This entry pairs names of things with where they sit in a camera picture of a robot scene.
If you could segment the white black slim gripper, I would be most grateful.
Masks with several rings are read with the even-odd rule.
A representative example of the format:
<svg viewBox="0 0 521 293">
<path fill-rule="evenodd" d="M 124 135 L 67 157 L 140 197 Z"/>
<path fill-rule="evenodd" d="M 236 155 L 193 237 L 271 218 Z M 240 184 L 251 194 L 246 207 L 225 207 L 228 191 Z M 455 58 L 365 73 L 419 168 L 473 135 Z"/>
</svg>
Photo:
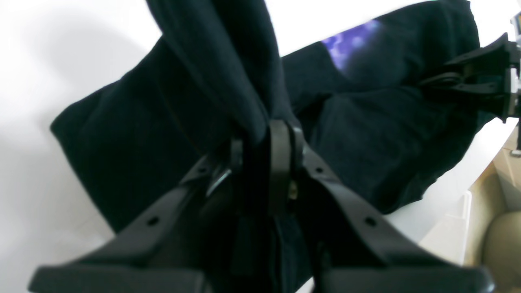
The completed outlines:
<svg viewBox="0 0 521 293">
<path fill-rule="evenodd" d="M 504 123 L 508 118 L 520 119 L 520 12 L 510 19 L 510 24 L 514 28 L 515 41 L 509 41 L 504 33 L 488 46 L 431 70 L 422 77 L 419 87 L 435 101 L 463 103 Z"/>
</svg>

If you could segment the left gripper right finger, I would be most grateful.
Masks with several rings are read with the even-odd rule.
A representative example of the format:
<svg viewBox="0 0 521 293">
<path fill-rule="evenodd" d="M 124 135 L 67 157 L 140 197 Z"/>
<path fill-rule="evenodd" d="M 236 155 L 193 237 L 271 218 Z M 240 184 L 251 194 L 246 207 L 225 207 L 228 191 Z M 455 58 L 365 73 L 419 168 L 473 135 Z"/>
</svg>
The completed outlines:
<svg viewBox="0 0 521 293">
<path fill-rule="evenodd" d="M 463 268 L 427 252 L 344 186 L 299 128 L 273 120 L 269 131 L 268 213 L 297 220 L 315 293 L 493 291 L 486 269 Z"/>
</svg>

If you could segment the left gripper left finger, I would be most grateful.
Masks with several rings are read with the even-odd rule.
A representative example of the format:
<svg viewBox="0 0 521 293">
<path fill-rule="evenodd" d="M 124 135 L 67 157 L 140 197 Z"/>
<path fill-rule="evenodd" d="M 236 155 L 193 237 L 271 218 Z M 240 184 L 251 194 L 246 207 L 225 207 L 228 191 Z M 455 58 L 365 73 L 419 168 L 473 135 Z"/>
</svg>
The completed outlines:
<svg viewBox="0 0 521 293">
<path fill-rule="evenodd" d="M 243 144 L 200 159 L 114 239 L 65 265 L 42 266 L 32 293 L 234 293 L 229 262 L 236 224 L 232 179 Z"/>
</svg>

